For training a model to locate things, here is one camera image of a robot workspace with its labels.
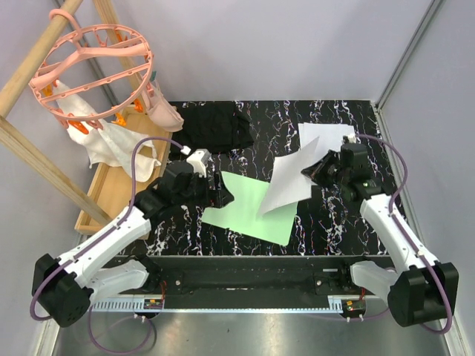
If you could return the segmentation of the green clipboard folder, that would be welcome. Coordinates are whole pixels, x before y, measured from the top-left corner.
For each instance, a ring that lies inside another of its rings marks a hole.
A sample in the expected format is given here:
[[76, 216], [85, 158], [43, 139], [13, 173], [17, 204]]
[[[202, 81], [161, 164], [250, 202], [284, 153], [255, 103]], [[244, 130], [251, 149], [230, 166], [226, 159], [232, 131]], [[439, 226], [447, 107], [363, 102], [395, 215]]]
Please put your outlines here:
[[201, 220], [269, 243], [288, 245], [298, 204], [294, 202], [260, 215], [269, 183], [225, 171], [222, 176], [235, 200], [223, 208], [206, 208]]

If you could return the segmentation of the printed white paper sheet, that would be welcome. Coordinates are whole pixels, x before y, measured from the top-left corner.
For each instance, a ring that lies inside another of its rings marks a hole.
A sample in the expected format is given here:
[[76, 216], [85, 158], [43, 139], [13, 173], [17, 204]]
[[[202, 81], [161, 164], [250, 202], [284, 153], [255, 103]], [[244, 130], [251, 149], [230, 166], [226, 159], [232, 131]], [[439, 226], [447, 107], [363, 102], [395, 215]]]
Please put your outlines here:
[[319, 137], [301, 150], [275, 158], [272, 178], [258, 210], [260, 216], [311, 197], [312, 183], [301, 171], [317, 162]]

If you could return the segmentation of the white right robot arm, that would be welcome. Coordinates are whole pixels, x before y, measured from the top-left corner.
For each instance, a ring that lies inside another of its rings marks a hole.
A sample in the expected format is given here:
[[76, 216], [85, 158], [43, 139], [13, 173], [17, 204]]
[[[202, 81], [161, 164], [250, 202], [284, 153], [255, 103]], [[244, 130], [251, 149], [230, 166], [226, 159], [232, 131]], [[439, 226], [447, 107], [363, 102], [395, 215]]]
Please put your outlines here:
[[345, 143], [301, 173], [322, 187], [337, 185], [346, 201], [357, 203], [393, 262], [393, 271], [369, 260], [354, 263], [337, 275], [339, 289], [346, 294], [360, 288], [370, 291], [403, 327], [445, 320], [439, 333], [447, 333], [453, 324], [459, 273], [453, 263], [441, 263], [429, 252], [404, 221], [389, 191], [374, 176], [366, 147]]

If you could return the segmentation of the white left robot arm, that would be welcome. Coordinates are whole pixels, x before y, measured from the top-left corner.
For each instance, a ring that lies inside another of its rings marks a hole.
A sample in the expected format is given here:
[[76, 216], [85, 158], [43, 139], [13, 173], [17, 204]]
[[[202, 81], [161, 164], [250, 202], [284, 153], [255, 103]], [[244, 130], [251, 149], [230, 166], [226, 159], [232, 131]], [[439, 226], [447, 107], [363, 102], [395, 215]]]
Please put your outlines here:
[[164, 174], [134, 195], [129, 204], [99, 232], [59, 257], [41, 256], [33, 270], [30, 316], [40, 305], [62, 328], [73, 325], [96, 302], [122, 291], [155, 292], [160, 267], [147, 257], [106, 268], [121, 250], [153, 231], [183, 205], [224, 208], [234, 201], [221, 172], [212, 178], [187, 162], [173, 162]]

